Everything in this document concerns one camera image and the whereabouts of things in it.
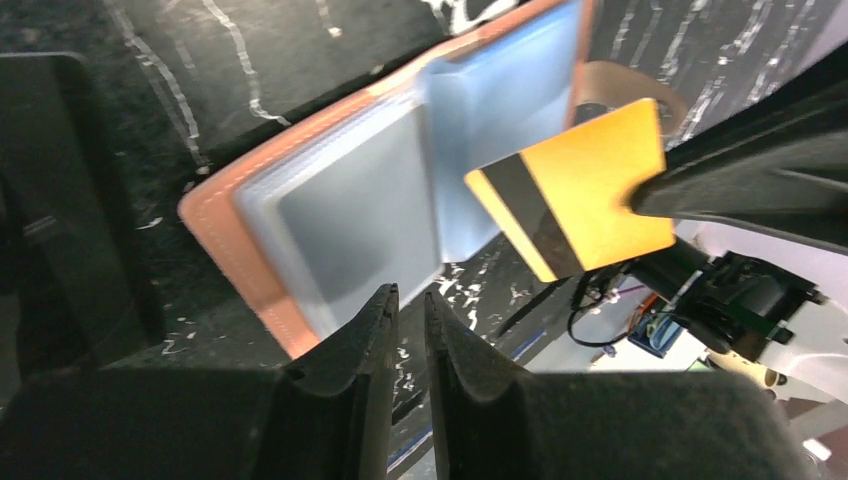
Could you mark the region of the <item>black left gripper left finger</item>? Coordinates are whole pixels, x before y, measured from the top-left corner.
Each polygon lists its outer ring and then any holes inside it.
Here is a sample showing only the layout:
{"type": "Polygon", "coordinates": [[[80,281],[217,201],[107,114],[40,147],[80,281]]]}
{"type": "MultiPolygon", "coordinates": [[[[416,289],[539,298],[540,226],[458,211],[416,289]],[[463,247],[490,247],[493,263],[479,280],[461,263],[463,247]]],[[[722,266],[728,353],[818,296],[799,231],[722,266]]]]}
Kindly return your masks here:
{"type": "Polygon", "coordinates": [[[398,289],[276,370],[41,376],[1,419],[5,479],[383,479],[398,289]]]}

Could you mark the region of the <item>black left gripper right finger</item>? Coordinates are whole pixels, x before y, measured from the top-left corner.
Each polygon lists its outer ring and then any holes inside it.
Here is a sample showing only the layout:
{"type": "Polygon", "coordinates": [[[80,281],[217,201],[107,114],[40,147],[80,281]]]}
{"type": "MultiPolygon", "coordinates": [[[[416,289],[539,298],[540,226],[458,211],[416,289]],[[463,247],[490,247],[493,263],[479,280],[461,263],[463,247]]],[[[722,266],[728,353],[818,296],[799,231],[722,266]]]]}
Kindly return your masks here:
{"type": "Polygon", "coordinates": [[[775,405],[727,372],[533,373],[424,303],[441,479],[812,479],[775,405]]]}

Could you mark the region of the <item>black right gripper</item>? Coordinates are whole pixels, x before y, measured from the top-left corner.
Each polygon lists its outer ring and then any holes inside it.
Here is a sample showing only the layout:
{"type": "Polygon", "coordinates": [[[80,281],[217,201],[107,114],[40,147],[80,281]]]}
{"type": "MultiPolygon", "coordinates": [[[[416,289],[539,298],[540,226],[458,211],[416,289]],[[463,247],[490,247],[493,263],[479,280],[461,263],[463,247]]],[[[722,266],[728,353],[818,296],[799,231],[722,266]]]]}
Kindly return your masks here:
{"type": "MultiPolygon", "coordinates": [[[[722,223],[847,252],[847,47],[678,144],[639,185],[639,215],[722,223]]],[[[681,238],[623,265],[709,349],[759,363],[829,352],[829,299],[766,260],[681,238]]]]}

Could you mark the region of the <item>tan leather card holder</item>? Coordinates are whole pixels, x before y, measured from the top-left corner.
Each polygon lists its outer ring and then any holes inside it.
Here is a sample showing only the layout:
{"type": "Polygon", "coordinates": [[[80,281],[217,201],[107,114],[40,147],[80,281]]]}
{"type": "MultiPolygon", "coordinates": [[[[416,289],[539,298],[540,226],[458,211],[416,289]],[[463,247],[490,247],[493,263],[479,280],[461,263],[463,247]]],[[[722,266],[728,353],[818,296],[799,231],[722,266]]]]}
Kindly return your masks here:
{"type": "Polygon", "coordinates": [[[687,102],[626,66],[587,61],[589,1],[485,10],[399,70],[243,155],[186,194],[184,224],[292,358],[384,283],[407,304],[498,232],[467,173],[561,133],[576,107],[687,102]]]}

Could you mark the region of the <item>gold striped credit card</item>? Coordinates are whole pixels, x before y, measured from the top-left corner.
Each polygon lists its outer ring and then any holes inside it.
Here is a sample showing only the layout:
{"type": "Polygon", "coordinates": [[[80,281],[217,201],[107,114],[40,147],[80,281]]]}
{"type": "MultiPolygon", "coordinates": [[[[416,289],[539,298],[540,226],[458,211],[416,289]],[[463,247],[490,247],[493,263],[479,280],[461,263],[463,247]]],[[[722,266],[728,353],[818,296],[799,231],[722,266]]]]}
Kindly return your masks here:
{"type": "Polygon", "coordinates": [[[551,283],[674,244],[671,219],[628,204],[665,166],[658,105],[643,98],[464,181],[537,279],[551,283]]]}

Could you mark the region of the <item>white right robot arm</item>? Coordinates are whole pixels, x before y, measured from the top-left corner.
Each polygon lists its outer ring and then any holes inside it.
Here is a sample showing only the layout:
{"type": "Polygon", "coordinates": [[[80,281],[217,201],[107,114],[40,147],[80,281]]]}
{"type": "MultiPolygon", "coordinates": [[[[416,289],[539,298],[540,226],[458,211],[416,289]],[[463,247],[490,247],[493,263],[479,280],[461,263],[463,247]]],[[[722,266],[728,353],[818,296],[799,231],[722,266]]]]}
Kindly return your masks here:
{"type": "Polygon", "coordinates": [[[695,222],[630,274],[718,353],[847,398],[847,49],[683,142],[629,200],[695,222]]]}

